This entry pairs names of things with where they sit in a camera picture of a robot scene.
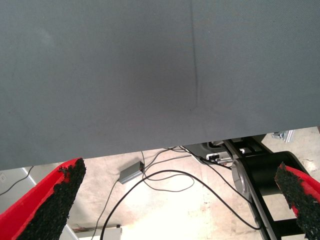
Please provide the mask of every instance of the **concrete floor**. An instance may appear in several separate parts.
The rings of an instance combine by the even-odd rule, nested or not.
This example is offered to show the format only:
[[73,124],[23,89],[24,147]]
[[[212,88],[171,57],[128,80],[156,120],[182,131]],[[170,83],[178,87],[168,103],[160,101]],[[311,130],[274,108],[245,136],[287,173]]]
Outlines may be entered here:
[[[267,135],[263,143],[274,152],[294,153],[307,171],[320,181],[320,134],[316,127],[298,129],[293,142],[284,143]],[[160,149],[144,151],[149,163]],[[185,153],[168,151],[157,161],[166,160]],[[86,159],[87,173],[70,211],[69,225],[73,229],[92,228],[103,209],[106,198],[119,172],[133,163],[141,161],[140,152]],[[176,159],[155,165],[149,174],[164,169],[189,172],[208,183],[245,220],[254,224],[248,204],[234,193],[210,168],[199,164],[192,157]],[[215,169],[232,183],[231,172],[216,166]],[[112,207],[139,180],[140,177],[122,185],[117,183],[108,207],[101,218],[102,226]],[[186,176],[177,176],[160,182],[151,182],[156,188],[178,190],[192,181]],[[271,214],[276,220],[293,217],[282,195],[266,197]],[[154,191],[139,185],[120,204],[113,214],[109,226],[123,226],[123,240],[250,240],[261,239],[260,234],[239,221],[213,194],[199,183],[179,193]]]

